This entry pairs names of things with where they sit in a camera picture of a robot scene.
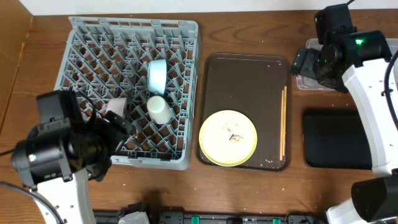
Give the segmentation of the pink saucer plate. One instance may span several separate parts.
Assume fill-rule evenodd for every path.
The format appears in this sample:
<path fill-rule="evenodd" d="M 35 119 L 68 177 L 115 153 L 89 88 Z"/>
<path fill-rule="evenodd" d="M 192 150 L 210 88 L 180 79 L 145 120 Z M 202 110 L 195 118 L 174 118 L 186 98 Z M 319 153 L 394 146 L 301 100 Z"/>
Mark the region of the pink saucer plate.
<path fill-rule="evenodd" d="M 113 98 L 110 99 L 106 105 L 106 111 L 112 111 L 113 113 L 125 118 L 125 110 L 127 105 L 126 98 Z"/>

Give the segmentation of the wooden chopstick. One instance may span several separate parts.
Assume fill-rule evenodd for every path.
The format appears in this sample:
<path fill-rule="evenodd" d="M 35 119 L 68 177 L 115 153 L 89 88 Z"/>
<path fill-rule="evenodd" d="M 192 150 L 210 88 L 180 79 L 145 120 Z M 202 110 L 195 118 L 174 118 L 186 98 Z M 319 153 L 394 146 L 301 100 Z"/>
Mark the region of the wooden chopstick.
<path fill-rule="evenodd" d="M 281 94 L 281 107 L 280 107 L 280 155 L 279 160 L 283 160 L 283 147 L 284 147 L 284 90 Z"/>
<path fill-rule="evenodd" d="M 283 145 L 282 145 L 282 158 L 285 156 L 285 139 L 286 139 L 286 109 L 287 107 L 287 86 L 284 87 L 284 110 L 283 110 Z"/>

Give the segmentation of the cream white cup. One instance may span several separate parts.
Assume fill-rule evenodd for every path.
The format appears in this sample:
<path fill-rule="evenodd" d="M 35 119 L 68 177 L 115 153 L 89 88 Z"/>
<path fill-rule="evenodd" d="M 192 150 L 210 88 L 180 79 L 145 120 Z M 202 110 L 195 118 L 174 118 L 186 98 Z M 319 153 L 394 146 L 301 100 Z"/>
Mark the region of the cream white cup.
<path fill-rule="evenodd" d="M 149 116 L 156 124 L 165 124 L 172 119 L 170 106 L 161 96 L 153 96 L 147 101 Z"/>

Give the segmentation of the light blue bowl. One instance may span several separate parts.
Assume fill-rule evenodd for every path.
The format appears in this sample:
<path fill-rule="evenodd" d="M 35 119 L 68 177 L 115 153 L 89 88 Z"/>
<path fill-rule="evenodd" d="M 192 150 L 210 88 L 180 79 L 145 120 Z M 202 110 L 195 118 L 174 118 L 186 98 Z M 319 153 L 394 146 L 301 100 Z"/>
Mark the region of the light blue bowl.
<path fill-rule="evenodd" d="M 163 95 L 167 81 L 166 59 L 153 60 L 148 66 L 148 90 L 157 95 Z"/>

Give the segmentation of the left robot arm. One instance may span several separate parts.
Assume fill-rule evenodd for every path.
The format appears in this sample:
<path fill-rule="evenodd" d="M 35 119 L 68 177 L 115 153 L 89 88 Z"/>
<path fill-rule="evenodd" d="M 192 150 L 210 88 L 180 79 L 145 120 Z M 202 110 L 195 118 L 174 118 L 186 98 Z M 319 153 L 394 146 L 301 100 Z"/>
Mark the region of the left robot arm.
<path fill-rule="evenodd" d="M 134 129 L 113 111 L 85 121 L 77 96 L 73 90 L 39 95 L 40 124 L 11 157 L 46 223 L 95 223 L 88 182 L 104 179 L 111 156 Z"/>

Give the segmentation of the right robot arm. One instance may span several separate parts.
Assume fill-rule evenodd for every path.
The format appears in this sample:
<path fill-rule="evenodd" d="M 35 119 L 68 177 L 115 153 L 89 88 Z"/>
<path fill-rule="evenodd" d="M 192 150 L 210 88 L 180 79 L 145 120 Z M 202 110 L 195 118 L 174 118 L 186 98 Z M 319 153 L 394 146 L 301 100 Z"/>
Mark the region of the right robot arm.
<path fill-rule="evenodd" d="M 397 218 L 397 54 L 379 30 L 360 32 L 348 4 L 314 15 L 320 50 L 301 48 L 293 75 L 350 93 L 368 139 L 374 178 L 356 182 L 351 198 L 326 211 L 328 223 L 384 223 Z"/>

